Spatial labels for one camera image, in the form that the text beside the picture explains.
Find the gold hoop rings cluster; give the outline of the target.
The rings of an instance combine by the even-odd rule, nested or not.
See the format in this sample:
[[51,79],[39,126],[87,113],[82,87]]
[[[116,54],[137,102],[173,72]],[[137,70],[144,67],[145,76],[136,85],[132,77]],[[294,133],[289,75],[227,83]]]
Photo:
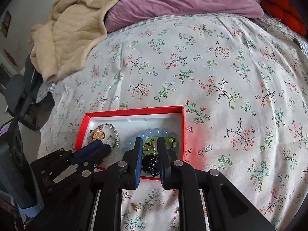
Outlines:
[[100,140],[103,141],[105,139],[105,133],[102,130],[102,127],[97,127],[93,130],[90,130],[92,141]]

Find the black hair claw clip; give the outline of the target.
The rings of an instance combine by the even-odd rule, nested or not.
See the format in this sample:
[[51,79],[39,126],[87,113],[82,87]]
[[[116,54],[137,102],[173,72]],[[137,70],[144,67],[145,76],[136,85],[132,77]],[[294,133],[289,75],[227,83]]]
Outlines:
[[141,162],[141,170],[152,177],[158,176],[160,174],[159,158],[157,154],[145,155]]

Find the red jewelry box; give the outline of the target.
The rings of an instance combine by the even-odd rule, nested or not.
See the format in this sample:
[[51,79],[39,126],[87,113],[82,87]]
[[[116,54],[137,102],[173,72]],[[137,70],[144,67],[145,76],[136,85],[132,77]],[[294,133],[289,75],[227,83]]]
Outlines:
[[111,153],[97,166],[103,171],[110,165],[122,160],[126,151],[134,148],[135,139],[141,137],[143,142],[159,136],[173,137],[177,142],[174,151],[179,160],[184,159],[185,116],[183,106],[163,106],[130,110],[112,110],[86,113],[77,135],[75,150],[88,145],[90,130],[99,126],[105,133],[104,142],[111,147]]

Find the small gold star earring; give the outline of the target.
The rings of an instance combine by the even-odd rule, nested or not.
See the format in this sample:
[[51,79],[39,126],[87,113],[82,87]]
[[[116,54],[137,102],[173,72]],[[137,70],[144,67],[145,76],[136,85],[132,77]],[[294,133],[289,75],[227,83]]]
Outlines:
[[138,205],[136,205],[136,204],[131,203],[131,207],[132,207],[135,211],[140,210],[140,207],[139,207]]

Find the dark office chair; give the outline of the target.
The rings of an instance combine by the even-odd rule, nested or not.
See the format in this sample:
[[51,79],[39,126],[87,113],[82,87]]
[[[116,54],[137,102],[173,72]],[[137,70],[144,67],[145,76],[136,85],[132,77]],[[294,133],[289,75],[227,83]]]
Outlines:
[[37,102],[41,85],[43,85],[42,75],[36,71],[28,56],[24,74],[13,75],[4,92],[7,112],[33,131],[42,128],[55,105],[51,92]]

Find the floral bed sheet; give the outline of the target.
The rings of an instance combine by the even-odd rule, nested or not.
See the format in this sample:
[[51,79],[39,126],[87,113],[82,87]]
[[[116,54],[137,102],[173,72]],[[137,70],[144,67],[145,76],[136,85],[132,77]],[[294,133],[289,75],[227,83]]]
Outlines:
[[307,196],[307,57],[247,18],[162,16],[121,29],[53,99],[40,157],[73,148],[86,113],[178,105],[184,161],[220,171],[274,229]]

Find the beige fleece blanket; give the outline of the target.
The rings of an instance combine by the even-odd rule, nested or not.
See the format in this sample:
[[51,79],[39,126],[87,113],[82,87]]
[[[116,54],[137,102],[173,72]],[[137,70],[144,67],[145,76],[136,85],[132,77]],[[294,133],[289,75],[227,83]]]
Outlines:
[[108,34],[106,13],[119,0],[58,0],[46,24],[31,28],[31,62],[45,83],[83,69],[89,52]]

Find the purple pillow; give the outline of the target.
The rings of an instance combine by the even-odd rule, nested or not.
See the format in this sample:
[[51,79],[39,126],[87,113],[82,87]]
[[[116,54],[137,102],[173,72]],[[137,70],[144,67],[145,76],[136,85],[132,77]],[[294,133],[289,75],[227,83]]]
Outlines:
[[252,19],[264,15],[255,0],[119,0],[106,14],[105,26],[111,33],[159,16],[206,13],[231,13]]

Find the grey checkered blanket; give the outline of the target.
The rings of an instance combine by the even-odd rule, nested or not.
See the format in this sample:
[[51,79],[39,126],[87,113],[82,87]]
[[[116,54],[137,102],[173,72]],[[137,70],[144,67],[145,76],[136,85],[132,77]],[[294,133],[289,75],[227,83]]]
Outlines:
[[253,22],[275,37],[291,41],[297,45],[304,56],[307,57],[307,39],[291,30],[288,26],[283,24],[280,19],[264,15],[262,18],[253,19]]

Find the orange plush toy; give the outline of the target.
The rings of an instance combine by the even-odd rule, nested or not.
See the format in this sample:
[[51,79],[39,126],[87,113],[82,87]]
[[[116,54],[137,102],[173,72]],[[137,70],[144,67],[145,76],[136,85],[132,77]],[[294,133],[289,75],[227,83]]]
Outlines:
[[302,36],[307,34],[303,19],[289,0],[261,0],[261,7],[271,17],[280,19],[292,31]]

